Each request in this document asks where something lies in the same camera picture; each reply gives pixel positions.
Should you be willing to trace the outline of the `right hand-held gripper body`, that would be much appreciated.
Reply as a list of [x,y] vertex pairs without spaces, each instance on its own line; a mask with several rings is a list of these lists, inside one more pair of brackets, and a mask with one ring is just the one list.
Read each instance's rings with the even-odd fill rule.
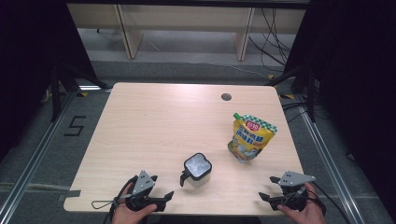
[[312,175],[286,171],[278,182],[278,185],[282,189],[282,196],[272,198],[271,207],[276,211],[277,206],[282,204],[292,210],[303,211],[308,198],[307,189],[304,184],[315,180],[316,178]]

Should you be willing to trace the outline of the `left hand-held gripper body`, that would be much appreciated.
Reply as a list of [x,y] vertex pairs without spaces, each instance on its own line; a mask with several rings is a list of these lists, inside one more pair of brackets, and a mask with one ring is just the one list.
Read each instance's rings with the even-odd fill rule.
[[154,186],[155,183],[152,182],[150,175],[142,170],[132,179],[132,185],[127,190],[128,197],[125,200],[127,207],[132,211],[139,211],[150,204],[156,204],[155,212],[162,212],[164,204],[159,204],[160,198],[149,197]]

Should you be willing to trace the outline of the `yellow spout pouch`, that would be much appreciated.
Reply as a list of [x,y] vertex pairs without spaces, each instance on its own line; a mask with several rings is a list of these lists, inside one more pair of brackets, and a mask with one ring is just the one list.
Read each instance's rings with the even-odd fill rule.
[[233,114],[233,138],[228,149],[240,161],[255,159],[277,133],[277,127],[262,119]]

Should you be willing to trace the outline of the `person's left hand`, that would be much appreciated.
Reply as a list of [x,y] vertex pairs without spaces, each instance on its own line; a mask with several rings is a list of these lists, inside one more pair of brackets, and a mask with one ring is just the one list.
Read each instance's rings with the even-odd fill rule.
[[140,221],[157,209],[156,204],[150,204],[139,211],[130,210],[124,203],[125,199],[118,199],[118,205],[114,209],[111,224],[139,224]]

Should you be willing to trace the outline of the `person's right hand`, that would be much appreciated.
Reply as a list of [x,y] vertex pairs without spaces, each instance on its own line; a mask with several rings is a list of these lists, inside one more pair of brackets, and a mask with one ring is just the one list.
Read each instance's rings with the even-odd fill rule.
[[[304,186],[308,191],[308,197],[310,199],[316,199],[317,195],[315,188],[310,183],[305,183]],[[322,208],[310,199],[306,201],[305,209],[301,212],[292,210],[282,204],[280,204],[277,209],[296,224],[326,224]]]

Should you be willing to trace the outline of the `grey tape strip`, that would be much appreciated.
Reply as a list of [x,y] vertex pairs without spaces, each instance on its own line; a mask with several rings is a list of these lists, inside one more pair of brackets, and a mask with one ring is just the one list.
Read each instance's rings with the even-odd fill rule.
[[80,196],[80,190],[68,190],[64,193],[61,193],[58,197],[59,202],[64,202],[67,198],[74,198]]

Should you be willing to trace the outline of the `black metal stand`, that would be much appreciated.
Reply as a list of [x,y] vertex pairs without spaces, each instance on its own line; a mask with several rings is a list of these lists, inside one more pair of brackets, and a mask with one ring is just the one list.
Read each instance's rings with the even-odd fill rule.
[[315,76],[311,69],[309,69],[307,66],[299,65],[287,72],[284,72],[282,76],[271,80],[269,83],[267,83],[267,86],[274,87],[275,85],[291,77],[294,78],[290,87],[293,93],[302,93],[303,90],[306,90],[307,114],[311,121],[315,122]]
[[56,63],[53,65],[50,74],[52,121],[59,118],[62,111],[60,85],[63,85],[67,92],[76,92],[79,90],[79,85],[76,82],[77,77],[85,79],[101,89],[111,89],[111,86],[99,80],[94,72],[85,73],[74,65],[68,63]]

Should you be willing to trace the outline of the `black curtain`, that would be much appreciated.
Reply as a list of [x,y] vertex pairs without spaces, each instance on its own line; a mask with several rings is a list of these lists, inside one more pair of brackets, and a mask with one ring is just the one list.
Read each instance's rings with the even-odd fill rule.
[[21,139],[56,72],[96,74],[66,0],[0,0],[0,161]]
[[310,0],[288,66],[303,63],[396,221],[396,0]]

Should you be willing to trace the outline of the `beige wooden shelf unit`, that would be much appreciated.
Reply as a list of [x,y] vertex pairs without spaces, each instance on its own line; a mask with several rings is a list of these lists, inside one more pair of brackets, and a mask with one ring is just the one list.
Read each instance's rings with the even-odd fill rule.
[[258,7],[181,7],[69,3],[77,28],[116,29],[121,32],[126,55],[136,57],[148,30],[226,32],[233,34],[236,58],[245,59],[248,37],[274,31],[295,35],[303,9]]

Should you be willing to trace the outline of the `aluminium floor rail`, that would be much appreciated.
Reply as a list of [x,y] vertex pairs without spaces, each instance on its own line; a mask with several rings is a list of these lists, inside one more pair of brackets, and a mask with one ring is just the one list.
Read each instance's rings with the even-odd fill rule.
[[4,203],[0,206],[0,224],[8,224],[8,222],[12,218],[24,192],[27,189],[28,184],[33,178],[40,162],[43,160],[48,148],[50,147],[52,139],[64,119],[64,114],[67,108],[70,106],[75,96],[75,91],[66,94],[66,96],[64,97],[64,101],[61,104],[61,109],[58,116],[49,124],[48,129],[41,138],[38,146],[35,148],[32,157],[27,162],[20,177],[18,178],[16,183],[12,185],[12,188]]
[[307,130],[309,131],[316,145],[318,154],[324,164],[325,169],[327,170],[327,173],[330,177],[330,180],[332,181],[335,191],[337,192],[339,200],[344,207],[348,223],[366,224],[355,199],[353,198],[350,190],[348,189],[344,178],[341,176],[341,173],[336,166],[332,155],[318,130],[316,123],[313,122],[308,116],[307,109],[300,105],[299,110],[302,113],[304,124],[307,127]]

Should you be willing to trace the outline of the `short silver rail piece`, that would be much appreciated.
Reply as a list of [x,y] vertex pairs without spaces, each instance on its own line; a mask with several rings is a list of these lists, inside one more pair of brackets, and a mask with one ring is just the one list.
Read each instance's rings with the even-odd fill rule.
[[108,88],[99,87],[97,85],[79,85],[81,91],[106,91]]

